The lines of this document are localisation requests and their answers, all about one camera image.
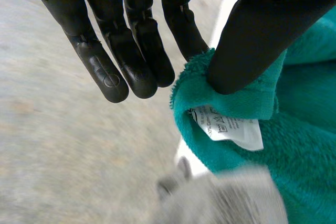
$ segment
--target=blurry grey object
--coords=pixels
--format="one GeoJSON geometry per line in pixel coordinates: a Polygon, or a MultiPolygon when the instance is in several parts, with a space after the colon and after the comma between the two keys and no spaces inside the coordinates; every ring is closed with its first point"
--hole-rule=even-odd
{"type": "Polygon", "coordinates": [[[287,224],[282,197],[264,167],[190,179],[186,159],[158,182],[152,224],[287,224]]]}

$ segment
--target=towel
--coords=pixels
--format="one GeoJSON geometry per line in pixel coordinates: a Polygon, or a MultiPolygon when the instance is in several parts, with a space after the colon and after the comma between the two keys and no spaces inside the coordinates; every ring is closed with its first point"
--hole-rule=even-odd
{"type": "Polygon", "coordinates": [[[290,224],[336,223],[336,8],[298,38],[241,91],[216,93],[206,82],[214,49],[180,74],[171,108],[192,152],[214,174],[246,164],[267,166],[290,224]],[[212,141],[188,115],[212,105],[222,115],[259,119],[264,149],[212,141]]]}

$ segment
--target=white surface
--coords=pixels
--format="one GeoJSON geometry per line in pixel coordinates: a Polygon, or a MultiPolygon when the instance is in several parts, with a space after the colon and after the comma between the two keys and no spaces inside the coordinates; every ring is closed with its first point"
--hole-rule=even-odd
{"type": "MultiPolygon", "coordinates": [[[[221,37],[222,30],[228,20],[230,12],[237,0],[222,0],[220,5],[217,22],[211,36],[209,46],[216,48],[221,37]]],[[[175,163],[177,164],[181,157],[185,157],[190,164],[193,178],[209,173],[210,171],[206,166],[193,154],[193,152],[186,145],[181,137],[177,152],[175,155],[175,163]]]]}

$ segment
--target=teal towel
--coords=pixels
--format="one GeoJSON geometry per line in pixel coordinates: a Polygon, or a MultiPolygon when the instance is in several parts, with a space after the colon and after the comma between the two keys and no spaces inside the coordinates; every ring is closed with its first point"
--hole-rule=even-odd
{"type": "Polygon", "coordinates": [[[245,89],[220,95],[207,84],[211,49],[186,64],[171,97],[184,140],[212,172],[268,166],[290,224],[336,223],[336,61],[328,61],[336,58],[335,13],[317,21],[245,89]],[[212,141],[187,113],[206,104],[223,115],[260,119],[264,149],[212,141]]]}

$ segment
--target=fingertip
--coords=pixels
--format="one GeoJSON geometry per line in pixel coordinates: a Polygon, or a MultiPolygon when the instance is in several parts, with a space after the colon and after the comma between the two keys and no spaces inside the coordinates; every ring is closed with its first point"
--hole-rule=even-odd
{"type": "Polygon", "coordinates": [[[129,88],[125,80],[116,74],[105,76],[99,87],[105,98],[112,103],[120,103],[129,95],[129,88]]]}
{"type": "Polygon", "coordinates": [[[133,93],[141,99],[155,95],[158,90],[156,79],[149,68],[135,69],[125,65],[122,70],[133,93]]]}

